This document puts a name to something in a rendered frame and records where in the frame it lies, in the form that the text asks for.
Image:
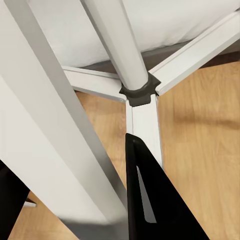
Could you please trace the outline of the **camera tripod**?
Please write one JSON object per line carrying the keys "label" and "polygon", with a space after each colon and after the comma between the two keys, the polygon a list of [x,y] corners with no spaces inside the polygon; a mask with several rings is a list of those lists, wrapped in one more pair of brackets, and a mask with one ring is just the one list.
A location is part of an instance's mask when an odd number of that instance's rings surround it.
{"label": "camera tripod", "polygon": [[240,7],[146,70],[123,1],[80,2],[117,74],[60,65],[27,1],[0,0],[0,160],[79,240],[129,240],[127,190],[74,90],[125,103],[164,171],[158,96],[240,38]]}

